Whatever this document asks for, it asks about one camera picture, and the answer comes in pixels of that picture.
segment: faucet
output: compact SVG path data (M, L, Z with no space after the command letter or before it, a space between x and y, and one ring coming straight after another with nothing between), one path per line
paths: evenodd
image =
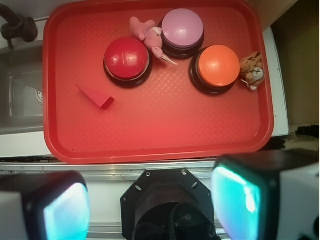
M25 42L32 42L38 36L38 29L32 17L15 14L9 7L0 4L0 16L7 23L1 27L1 34L8 41L9 49L13 49L11 39L22 38Z

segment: brown stuffed animal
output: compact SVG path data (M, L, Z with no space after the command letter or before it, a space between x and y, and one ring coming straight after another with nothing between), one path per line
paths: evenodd
M252 91L257 90L258 86L265 80L261 59L261 52L256 51L240 61L240 76L244 78L241 81L246 83Z

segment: tray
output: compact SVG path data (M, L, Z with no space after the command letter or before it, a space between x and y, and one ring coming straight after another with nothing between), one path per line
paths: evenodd
M204 25L203 48L225 45L239 59L263 54L265 82L250 91L237 82L209 96L191 83L191 59L174 66L153 59L150 78L124 89L106 76L108 45L130 36L129 19L159 23L169 11L186 8ZM76 84L91 86L115 101L106 110ZM273 106L262 29L242 0L112 0L63 5L44 30L43 91L45 141L70 164L141 163L254 152L270 139Z

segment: stuffed animal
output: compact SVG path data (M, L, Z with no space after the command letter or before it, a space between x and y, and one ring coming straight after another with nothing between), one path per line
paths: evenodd
M156 23L153 20L149 20L145 23L140 22L135 16L130 18L130 30L134 37L143 42L143 44L155 55L158 59L163 59L171 64L178 65L172 61L162 51L162 29L156 27Z
M252 91L257 90L258 86L265 80L261 59L261 52L256 51L240 61L240 76L244 78L241 81L246 83Z

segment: metal sink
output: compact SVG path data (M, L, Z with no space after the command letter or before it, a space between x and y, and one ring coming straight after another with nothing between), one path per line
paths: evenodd
M43 131L42 45L0 50L0 135Z

